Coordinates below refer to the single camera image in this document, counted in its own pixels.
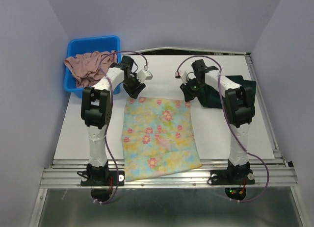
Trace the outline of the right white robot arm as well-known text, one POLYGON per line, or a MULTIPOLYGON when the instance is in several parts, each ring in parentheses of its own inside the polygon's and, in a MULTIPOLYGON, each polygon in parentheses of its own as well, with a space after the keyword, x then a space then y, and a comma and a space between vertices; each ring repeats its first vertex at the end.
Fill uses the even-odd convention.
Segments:
POLYGON ((198 98, 199 102, 203 103, 204 100, 211 98, 212 91, 216 91, 231 133, 227 168, 212 170, 208 184, 255 184, 246 148, 249 125, 255 116, 255 82, 247 81, 246 85, 234 82, 230 76, 222 75, 219 63, 206 66, 204 61, 199 59, 191 66, 194 78, 189 77, 188 71, 181 69, 177 69, 175 73, 175 77, 182 80, 180 89, 185 101, 198 98))

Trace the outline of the pastel floral skirt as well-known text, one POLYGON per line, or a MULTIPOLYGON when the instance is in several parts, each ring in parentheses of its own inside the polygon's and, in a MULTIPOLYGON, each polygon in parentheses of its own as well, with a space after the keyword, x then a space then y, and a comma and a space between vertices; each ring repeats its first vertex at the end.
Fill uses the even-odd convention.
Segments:
POLYGON ((150 179, 200 168, 190 102, 128 98, 122 146, 127 181, 150 179))

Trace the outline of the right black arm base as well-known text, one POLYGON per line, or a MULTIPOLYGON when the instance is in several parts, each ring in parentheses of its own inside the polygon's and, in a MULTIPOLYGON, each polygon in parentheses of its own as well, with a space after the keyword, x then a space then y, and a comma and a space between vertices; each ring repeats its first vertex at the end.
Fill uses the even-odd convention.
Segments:
POLYGON ((253 185, 255 179, 252 171, 244 173, 233 173, 227 170, 210 170, 207 183, 212 186, 240 186, 240 184, 253 185))

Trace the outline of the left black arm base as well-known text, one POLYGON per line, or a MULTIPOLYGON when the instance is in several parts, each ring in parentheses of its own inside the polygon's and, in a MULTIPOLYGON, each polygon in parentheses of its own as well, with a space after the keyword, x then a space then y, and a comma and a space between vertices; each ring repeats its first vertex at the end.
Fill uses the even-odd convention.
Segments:
POLYGON ((87 171, 77 171, 77 175, 80 176, 80 185, 83 187, 93 186, 124 186, 125 172, 119 170, 108 172, 108 177, 89 177, 87 171))

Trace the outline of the dusty pink skirt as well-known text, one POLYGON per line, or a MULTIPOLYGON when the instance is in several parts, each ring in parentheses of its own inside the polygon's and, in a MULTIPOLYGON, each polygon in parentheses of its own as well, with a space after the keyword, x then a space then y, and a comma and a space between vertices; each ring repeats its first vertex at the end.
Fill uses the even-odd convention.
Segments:
POLYGON ((77 88, 93 86, 107 74, 110 65, 117 62, 117 54, 105 58, 108 54, 108 51, 87 52, 64 60, 77 88))

